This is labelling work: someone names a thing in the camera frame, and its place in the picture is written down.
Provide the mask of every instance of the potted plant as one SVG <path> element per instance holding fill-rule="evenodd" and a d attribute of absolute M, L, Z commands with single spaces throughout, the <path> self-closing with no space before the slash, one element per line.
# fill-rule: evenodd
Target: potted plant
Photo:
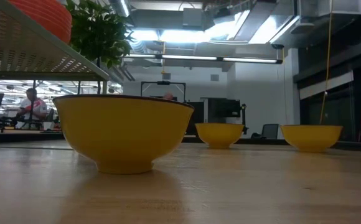
<path fill-rule="evenodd" d="M 103 62 L 110 69 L 129 54 L 131 36 L 127 35 L 126 18 L 115 14 L 110 5 L 67 0 L 66 8 L 73 17 L 70 45 L 85 58 L 96 61 L 98 67 Z"/>

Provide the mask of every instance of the black chair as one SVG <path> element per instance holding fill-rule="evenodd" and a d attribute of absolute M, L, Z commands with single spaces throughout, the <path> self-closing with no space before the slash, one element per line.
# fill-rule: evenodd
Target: black chair
<path fill-rule="evenodd" d="M 55 110 L 50 109 L 49 114 L 46 116 L 45 121 L 46 122 L 52 122 L 54 120 L 54 114 L 55 114 Z"/>
<path fill-rule="evenodd" d="M 262 127 L 262 134 L 253 133 L 252 139 L 277 139 L 279 132 L 279 124 L 264 124 Z"/>

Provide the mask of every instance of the desk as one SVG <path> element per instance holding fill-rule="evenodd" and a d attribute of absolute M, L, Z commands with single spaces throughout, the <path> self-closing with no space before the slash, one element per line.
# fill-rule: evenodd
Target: desk
<path fill-rule="evenodd" d="M 361 152 L 182 144 L 153 172 L 108 175 L 41 149 L 65 141 L 14 146 L 0 145 L 0 223 L 361 223 Z"/>

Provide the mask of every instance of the man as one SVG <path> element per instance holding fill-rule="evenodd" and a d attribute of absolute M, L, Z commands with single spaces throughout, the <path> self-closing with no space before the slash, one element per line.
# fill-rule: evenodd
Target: man
<path fill-rule="evenodd" d="M 166 100 L 173 100 L 174 99 L 174 95 L 171 92 L 167 92 L 164 96 L 164 99 Z"/>
<path fill-rule="evenodd" d="M 20 104 L 20 110 L 17 112 L 18 116 L 24 116 L 24 119 L 28 121 L 30 119 L 31 101 L 34 100 L 34 108 L 32 110 L 33 120 L 42 120 L 46 118 L 47 107 L 43 100 L 37 97 L 37 90 L 30 88 L 26 91 L 27 99 L 23 100 Z M 18 128 L 28 128 L 24 124 L 20 124 Z"/>

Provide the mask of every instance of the yellow cable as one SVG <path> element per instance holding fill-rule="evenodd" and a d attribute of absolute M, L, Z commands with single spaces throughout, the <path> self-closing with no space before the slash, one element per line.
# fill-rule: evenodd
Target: yellow cable
<path fill-rule="evenodd" d="M 328 84 L 328 81 L 329 81 L 329 74 L 330 74 L 331 22 L 332 22 L 332 9 L 333 9 L 333 6 L 334 6 L 334 0 L 331 1 L 330 21 L 329 21 L 329 45 L 327 46 L 326 84 L 325 84 L 325 87 L 324 87 L 322 111 L 320 113 L 320 122 L 319 122 L 319 124 L 322 124 L 322 122 L 323 122 L 324 103 L 326 102 L 327 84 Z"/>

